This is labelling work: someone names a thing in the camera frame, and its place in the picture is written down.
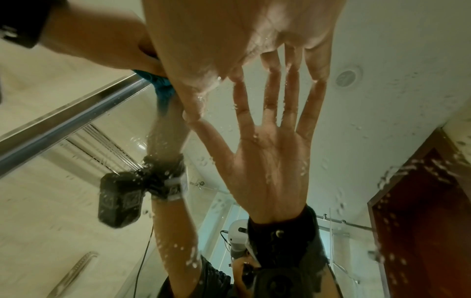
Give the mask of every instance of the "brown door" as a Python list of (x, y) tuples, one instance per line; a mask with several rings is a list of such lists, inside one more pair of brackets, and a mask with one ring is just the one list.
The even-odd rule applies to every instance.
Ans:
[(471, 297), (471, 175), (453, 151), (435, 132), (369, 202), (391, 297)]

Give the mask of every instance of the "round ceiling fixture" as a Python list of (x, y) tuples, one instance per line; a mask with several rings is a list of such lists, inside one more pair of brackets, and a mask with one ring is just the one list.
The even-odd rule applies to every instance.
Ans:
[(339, 89), (351, 89), (362, 79), (362, 70), (359, 67), (349, 67), (341, 70), (336, 78), (335, 85)]

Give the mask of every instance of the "white ceiling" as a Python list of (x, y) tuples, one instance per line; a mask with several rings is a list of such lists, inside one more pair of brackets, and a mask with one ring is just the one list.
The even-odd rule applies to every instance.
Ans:
[[(332, 208), (332, 217), (353, 220), (385, 171), (402, 165), (469, 98), (470, 13), (468, 0), (347, 3), (312, 148), (308, 203), (318, 214)], [(353, 89), (336, 88), (334, 78), (349, 67), (360, 67), (362, 80)], [(244, 71), (252, 115), (260, 122), (266, 73), (259, 60)], [(301, 107), (310, 85), (303, 67)], [(206, 118), (235, 150), (239, 133), (231, 96), (226, 81), (210, 94)], [(196, 136), (186, 153), (209, 186), (226, 189)], [(340, 202), (346, 204), (342, 216), (336, 214)]]

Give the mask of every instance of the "blue cloth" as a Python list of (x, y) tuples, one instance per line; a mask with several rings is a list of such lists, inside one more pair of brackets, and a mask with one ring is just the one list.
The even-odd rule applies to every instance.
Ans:
[(134, 72), (154, 86), (157, 94), (158, 111), (166, 114), (168, 111), (170, 99), (175, 95), (175, 89), (170, 83), (169, 79), (156, 76), (142, 70), (134, 70)]

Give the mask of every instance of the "shirt sleeve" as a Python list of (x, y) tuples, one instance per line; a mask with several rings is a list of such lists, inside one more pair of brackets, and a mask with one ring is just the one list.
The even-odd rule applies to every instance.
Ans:
[[(190, 298), (223, 298), (232, 291), (231, 278), (215, 269), (206, 258), (202, 257), (200, 280)], [(173, 298), (170, 281), (167, 278), (160, 289), (157, 298)]]

